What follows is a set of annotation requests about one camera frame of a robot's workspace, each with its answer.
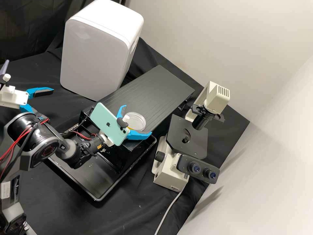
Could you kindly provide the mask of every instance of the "microscope body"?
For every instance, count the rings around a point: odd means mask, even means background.
[[[195,100],[185,118],[172,115],[169,131],[159,139],[152,173],[153,182],[180,192],[195,177],[216,183],[219,169],[203,161],[207,156],[208,121],[224,122],[221,114],[230,99],[230,91],[209,82]]]

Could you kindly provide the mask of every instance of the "white box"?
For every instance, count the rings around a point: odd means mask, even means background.
[[[111,0],[96,0],[65,24],[61,85],[92,100],[117,90],[133,58],[143,17]]]

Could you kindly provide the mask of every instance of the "vent grille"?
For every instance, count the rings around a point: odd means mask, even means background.
[[[218,92],[226,97],[229,97],[229,90],[225,87],[218,86]]]

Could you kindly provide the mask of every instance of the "petri dish lid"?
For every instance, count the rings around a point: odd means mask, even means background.
[[[146,119],[139,113],[129,112],[123,117],[123,121],[128,123],[130,129],[143,131],[146,128]]]

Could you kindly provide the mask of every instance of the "green smartphone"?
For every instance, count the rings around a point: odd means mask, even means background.
[[[116,116],[100,102],[92,111],[90,119],[116,146],[120,146],[129,134],[129,129],[121,128],[117,123]]]

